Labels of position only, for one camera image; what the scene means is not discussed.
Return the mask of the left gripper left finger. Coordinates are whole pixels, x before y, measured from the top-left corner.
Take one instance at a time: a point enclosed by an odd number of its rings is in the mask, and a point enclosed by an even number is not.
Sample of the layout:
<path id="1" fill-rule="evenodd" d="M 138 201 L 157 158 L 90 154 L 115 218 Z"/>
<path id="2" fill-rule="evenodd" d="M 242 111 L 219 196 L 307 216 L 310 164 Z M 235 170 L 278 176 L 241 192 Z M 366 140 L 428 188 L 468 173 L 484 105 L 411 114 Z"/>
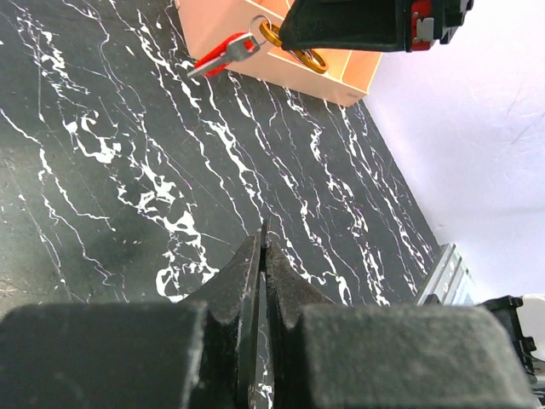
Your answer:
<path id="1" fill-rule="evenodd" d="M 250 408 L 261 241 L 177 303 L 29 304 L 1 323 L 4 408 Z"/>

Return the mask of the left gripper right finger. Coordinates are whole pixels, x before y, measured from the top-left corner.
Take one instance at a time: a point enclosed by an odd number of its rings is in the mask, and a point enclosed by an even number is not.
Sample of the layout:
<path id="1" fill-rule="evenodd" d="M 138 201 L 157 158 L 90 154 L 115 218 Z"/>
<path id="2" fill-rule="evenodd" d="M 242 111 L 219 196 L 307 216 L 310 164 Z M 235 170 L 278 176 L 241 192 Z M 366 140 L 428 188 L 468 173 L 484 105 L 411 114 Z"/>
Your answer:
<path id="1" fill-rule="evenodd" d="M 481 307 L 347 307 L 265 254 L 277 408 L 532 408 L 507 332 Z"/>

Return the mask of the key with red tag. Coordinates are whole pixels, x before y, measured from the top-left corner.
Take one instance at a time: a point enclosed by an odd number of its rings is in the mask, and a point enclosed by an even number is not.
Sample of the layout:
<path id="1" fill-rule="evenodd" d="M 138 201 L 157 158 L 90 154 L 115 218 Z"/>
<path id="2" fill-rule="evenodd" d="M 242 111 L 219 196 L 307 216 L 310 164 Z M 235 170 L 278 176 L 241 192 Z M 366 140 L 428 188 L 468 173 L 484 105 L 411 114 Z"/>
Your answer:
<path id="1" fill-rule="evenodd" d="M 261 49 L 251 32 L 236 32 L 197 61 L 187 74 L 189 78 L 210 77 L 234 62 L 248 60 Z"/>

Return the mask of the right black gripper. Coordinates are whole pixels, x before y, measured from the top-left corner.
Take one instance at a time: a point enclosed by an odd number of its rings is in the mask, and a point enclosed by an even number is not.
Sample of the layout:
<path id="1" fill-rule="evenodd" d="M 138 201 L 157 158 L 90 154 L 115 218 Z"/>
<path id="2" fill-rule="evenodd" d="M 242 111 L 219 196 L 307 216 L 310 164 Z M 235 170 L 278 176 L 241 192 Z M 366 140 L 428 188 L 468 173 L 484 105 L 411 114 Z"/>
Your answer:
<path id="1" fill-rule="evenodd" d="M 430 50 L 448 44 L 473 9 L 473 0 L 299 0 L 284 17 L 284 50 Z"/>

